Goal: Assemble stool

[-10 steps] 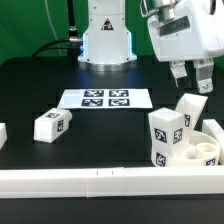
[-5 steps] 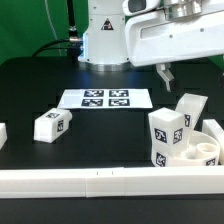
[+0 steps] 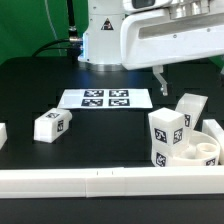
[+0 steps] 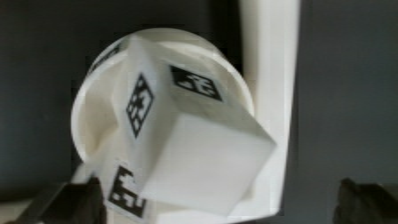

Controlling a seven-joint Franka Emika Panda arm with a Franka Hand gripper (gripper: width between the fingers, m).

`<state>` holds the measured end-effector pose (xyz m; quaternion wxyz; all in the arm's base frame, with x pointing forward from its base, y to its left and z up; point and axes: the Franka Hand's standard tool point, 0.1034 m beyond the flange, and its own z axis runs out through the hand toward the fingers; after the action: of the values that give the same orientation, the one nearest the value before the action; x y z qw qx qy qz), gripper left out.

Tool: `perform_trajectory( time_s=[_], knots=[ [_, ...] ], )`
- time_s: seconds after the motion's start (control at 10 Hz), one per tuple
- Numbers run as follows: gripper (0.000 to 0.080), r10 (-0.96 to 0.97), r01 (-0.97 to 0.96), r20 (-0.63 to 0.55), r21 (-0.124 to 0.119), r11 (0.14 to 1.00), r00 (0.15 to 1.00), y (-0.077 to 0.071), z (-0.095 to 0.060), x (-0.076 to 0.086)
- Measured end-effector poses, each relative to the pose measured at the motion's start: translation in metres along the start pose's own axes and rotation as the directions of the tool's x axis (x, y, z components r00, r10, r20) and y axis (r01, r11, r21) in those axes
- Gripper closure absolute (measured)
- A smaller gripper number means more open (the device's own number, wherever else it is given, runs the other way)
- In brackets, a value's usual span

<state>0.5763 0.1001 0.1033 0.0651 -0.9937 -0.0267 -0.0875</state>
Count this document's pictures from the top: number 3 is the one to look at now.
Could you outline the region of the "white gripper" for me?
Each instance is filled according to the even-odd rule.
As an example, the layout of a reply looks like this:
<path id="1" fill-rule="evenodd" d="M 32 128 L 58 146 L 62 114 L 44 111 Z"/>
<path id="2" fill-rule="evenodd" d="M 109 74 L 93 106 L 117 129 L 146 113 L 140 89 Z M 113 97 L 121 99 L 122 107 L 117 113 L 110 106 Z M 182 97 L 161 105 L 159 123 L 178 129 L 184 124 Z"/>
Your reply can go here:
<path id="1" fill-rule="evenodd" d="M 224 54 L 224 0 L 123 0 L 123 66 L 152 67 L 168 95 L 163 66 Z"/>

